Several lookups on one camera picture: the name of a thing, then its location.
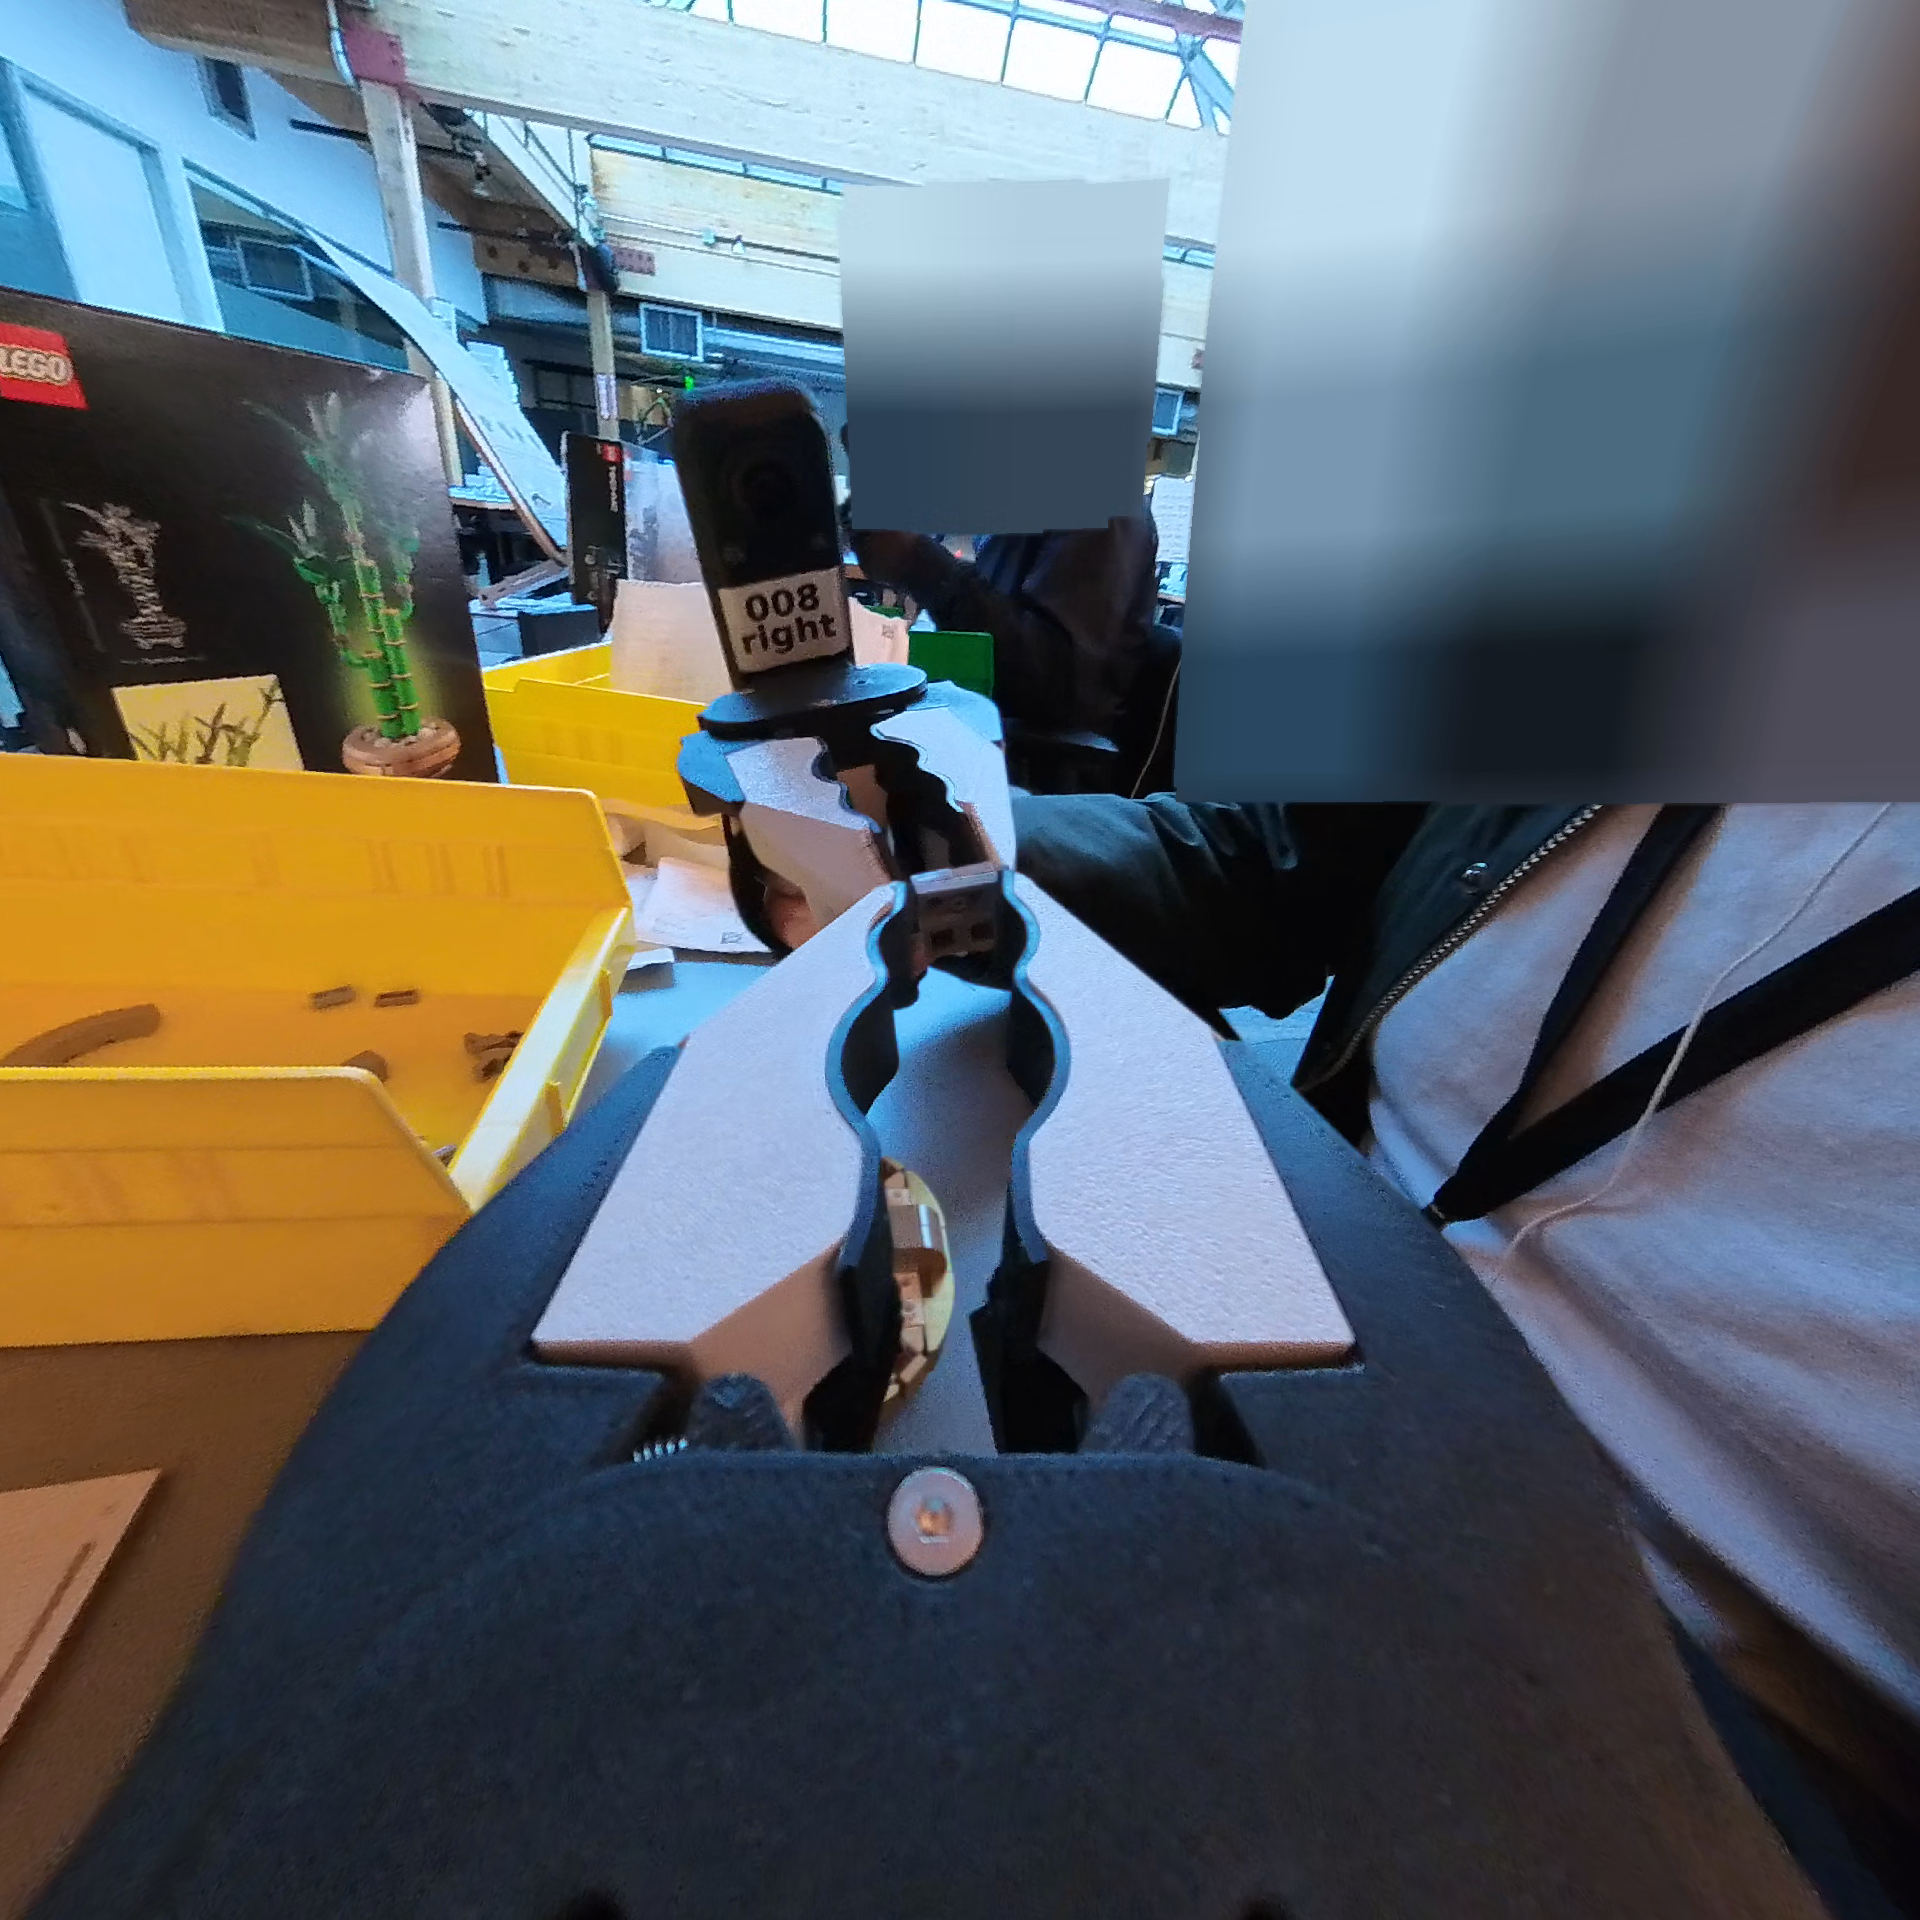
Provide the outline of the grey hooded sweatshirt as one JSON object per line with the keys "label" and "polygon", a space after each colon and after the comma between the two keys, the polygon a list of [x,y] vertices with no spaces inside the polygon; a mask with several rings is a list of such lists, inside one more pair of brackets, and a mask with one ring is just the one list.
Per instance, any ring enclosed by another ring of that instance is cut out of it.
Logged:
{"label": "grey hooded sweatshirt", "polygon": [[[1654,807],[1605,807],[1373,1034],[1373,1163],[1427,1200],[1519,1089]],[[1917,806],[1735,806],[1628,932],[1527,1118],[1917,881]],[[1915,979],[1448,1232],[1611,1458],[1654,1593],[1915,1823]]]}

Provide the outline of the black bamboo toy set box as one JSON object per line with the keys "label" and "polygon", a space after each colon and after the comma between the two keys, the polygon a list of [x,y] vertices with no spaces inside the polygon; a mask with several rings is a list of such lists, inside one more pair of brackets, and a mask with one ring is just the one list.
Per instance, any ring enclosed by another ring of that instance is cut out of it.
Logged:
{"label": "black bamboo toy set box", "polygon": [[423,383],[4,290],[30,753],[496,779]]}

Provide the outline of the yellow plastic bin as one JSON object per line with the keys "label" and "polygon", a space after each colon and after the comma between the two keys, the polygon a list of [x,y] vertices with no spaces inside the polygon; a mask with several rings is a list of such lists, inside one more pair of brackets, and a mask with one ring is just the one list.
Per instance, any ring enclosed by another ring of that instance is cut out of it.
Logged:
{"label": "yellow plastic bin", "polygon": [[634,950],[582,791],[4,758],[7,986],[527,992],[474,1079],[4,1056],[4,1350],[373,1329],[570,1124]]}
{"label": "yellow plastic bin", "polygon": [[509,785],[575,788],[607,810],[687,811],[680,742],[703,702],[623,690],[606,643],[499,664],[483,673],[486,718]]}

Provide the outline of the flat cardboard sheet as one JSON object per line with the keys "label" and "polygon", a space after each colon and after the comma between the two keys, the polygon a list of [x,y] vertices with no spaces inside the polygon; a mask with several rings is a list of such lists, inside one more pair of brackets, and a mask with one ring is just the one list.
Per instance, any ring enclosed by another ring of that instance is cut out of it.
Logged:
{"label": "flat cardboard sheet", "polygon": [[159,1471],[2,1494],[2,1735],[79,1619]]}

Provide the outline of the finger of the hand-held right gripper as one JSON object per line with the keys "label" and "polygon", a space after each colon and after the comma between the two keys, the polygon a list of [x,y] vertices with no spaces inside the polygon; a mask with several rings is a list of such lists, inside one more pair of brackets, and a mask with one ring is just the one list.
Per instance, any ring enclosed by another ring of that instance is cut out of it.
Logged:
{"label": "finger of the hand-held right gripper", "polygon": [[876,771],[888,801],[888,825],[915,843],[924,873],[926,836],[949,870],[1018,867],[1018,820],[1002,744],[958,708],[912,705],[874,728]]}
{"label": "finger of the hand-held right gripper", "polygon": [[899,882],[885,820],[847,798],[821,737],[723,739],[738,794],[726,806],[733,902],[747,928],[770,928],[770,894],[799,894],[816,928]]}

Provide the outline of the person's right forearm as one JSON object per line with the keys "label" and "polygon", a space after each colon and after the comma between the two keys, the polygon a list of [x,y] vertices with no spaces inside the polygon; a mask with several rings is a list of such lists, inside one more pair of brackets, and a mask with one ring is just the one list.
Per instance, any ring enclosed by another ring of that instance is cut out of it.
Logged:
{"label": "person's right forearm", "polygon": [[1014,796],[1020,873],[1205,1017],[1282,1017],[1371,894],[1336,807]]}

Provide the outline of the dark green jacket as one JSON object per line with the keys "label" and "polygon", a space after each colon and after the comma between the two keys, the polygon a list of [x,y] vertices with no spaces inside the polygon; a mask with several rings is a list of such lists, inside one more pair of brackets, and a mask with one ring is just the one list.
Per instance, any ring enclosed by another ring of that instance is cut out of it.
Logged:
{"label": "dark green jacket", "polygon": [[1371,1044],[1384,1012],[1596,814],[1600,806],[1427,810],[1363,907],[1291,1079],[1351,1146],[1368,1131]]}

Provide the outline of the brown cardboard box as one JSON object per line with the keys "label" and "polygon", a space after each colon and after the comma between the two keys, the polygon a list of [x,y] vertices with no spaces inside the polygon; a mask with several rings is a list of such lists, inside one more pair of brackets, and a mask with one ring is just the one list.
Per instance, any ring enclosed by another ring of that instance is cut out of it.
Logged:
{"label": "brown cardboard box", "polygon": [[607,679],[616,690],[709,706],[733,689],[712,604],[699,583],[616,583],[607,646]]}

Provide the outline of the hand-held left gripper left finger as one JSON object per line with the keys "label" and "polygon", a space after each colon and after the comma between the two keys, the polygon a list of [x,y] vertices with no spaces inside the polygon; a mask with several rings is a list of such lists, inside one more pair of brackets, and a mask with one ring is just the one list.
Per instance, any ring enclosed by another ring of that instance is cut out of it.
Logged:
{"label": "hand-held left gripper left finger", "polygon": [[912,943],[886,882],[687,1038],[534,1329],[541,1358],[755,1376],[823,1447],[874,1444],[901,1303],[869,1114]]}

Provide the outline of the tan toy brick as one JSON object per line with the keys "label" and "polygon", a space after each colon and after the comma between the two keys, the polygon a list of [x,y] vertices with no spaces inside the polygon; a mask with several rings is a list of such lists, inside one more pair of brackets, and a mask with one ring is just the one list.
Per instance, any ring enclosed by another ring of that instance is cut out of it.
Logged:
{"label": "tan toy brick", "polygon": [[907,902],[924,962],[933,967],[997,951],[1002,878],[1003,870],[992,862],[910,875]]}

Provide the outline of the round toy brick model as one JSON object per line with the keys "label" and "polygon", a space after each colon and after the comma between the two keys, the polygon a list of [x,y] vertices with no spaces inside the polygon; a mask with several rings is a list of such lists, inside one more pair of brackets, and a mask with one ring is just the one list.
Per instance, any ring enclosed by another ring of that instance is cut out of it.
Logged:
{"label": "round toy brick model", "polygon": [[901,1331],[879,1425],[899,1417],[940,1364],[954,1322],[954,1262],[943,1210],[918,1172],[879,1162],[879,1196],[893,1246]]}

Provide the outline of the scattered loose toy bricks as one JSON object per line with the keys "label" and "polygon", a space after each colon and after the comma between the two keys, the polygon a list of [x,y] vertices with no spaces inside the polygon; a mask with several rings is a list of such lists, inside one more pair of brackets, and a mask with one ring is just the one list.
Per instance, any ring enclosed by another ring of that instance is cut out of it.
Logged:
{"label": "scattered loose toy bricks", "polygon": [[315,992],[159,986],[12,984],[2,1001],[2,1052],[13,1056],[82,1025],[92,1038],[75,1066],[92,1068],[334,1068],[374,1055],[397,1089],[448,1079],[468,1087],[468,1035],[525,1031],[527,992],[456,992],[404,979],[358,986],[315,1006]]}

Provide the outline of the small black carton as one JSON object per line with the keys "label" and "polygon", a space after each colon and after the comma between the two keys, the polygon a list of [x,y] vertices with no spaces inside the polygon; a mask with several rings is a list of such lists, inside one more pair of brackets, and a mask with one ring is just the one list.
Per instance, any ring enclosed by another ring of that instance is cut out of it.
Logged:
{"label": "small black carton", "polygon": [[620,586],[648,577],[646,543],[654,537],[654,521],[639,496],[648,464],[635,459],[635,451],[620,440],[566,432],[563,471],[572,602],[592,610],[596,633],[606,639]]}

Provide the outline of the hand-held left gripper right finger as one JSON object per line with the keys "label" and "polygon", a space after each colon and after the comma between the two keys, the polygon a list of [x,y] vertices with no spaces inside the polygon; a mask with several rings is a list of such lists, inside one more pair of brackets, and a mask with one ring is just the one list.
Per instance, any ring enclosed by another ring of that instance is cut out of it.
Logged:
{"label": "hand-held left gripper right finger", "polygon": [[1343,1315],[1214,1028],[1005,884],[1012,1146],[975,1355],[1003,1454],[1069,1452],[1126,1376],[1339,1368]]}

